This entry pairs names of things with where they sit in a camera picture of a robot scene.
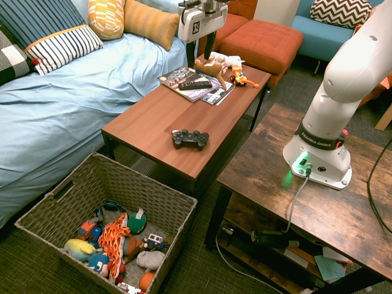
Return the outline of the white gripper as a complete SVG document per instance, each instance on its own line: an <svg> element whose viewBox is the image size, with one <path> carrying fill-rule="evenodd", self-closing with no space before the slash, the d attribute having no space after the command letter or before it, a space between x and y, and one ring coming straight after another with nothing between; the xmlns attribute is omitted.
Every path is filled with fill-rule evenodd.
<svg viewBox="0 0 392 294"><path fill-rule="evenodd" d="M228 4L221 1L183 1L178 4L178 14L178 37L187 43L187 66L194 68L196 40L206 36L204 59L208 60L214 47L216 31L226 22Z"/></svg>

